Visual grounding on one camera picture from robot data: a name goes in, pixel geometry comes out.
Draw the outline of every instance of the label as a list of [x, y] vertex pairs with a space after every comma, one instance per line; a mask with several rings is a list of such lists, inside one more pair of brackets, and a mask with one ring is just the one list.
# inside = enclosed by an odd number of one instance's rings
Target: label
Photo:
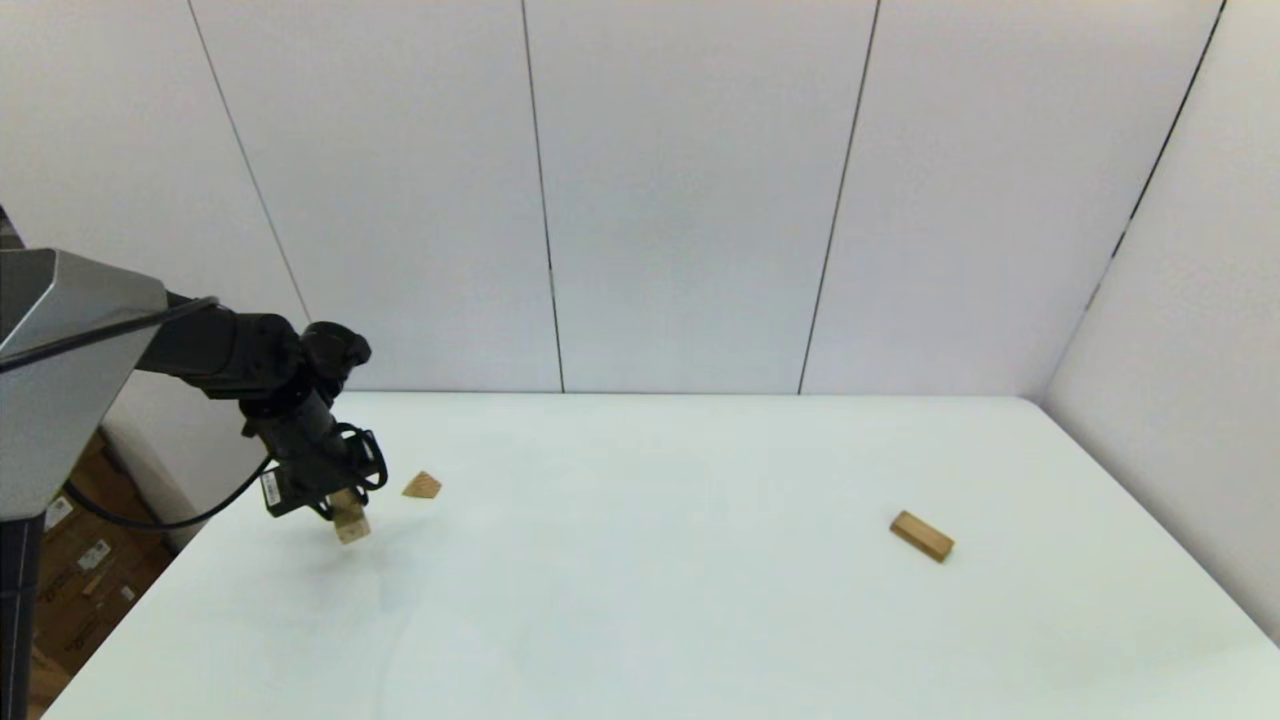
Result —
[[54, 529], [54, 525], [65, 520], [70, 514], [72, 503], [65, 497], [58, 496], [58, 500], [49, 503], [49, 510], [45, 510], [45, 532]]
[[262, 495], [268, 506], [280, 503], [280, 486], [275, 484], [275, 470], [262, 473]]
[[102, 559], [110, 552], [111, 546], [106, 544], [106, 541], [97, 541], [93, 543], [93, 547], [84, 551], [84, 555], [81, 555], [78, 561], [81, 570], [92, 570], [93, 568], [97, 568], [99, 562], [101, 562]]

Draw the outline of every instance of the white table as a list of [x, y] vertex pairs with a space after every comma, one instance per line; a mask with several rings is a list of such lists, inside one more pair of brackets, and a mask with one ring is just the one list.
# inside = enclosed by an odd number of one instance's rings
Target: white table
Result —
[[[348, 547], [250, 492], [49, 720], [1280, 717], [1280, 651], [1005, 398], [351, 393]], [[429, 470], [435, 500], [401, 497]], [[938, 565], [888, 532], [956, 539]]]

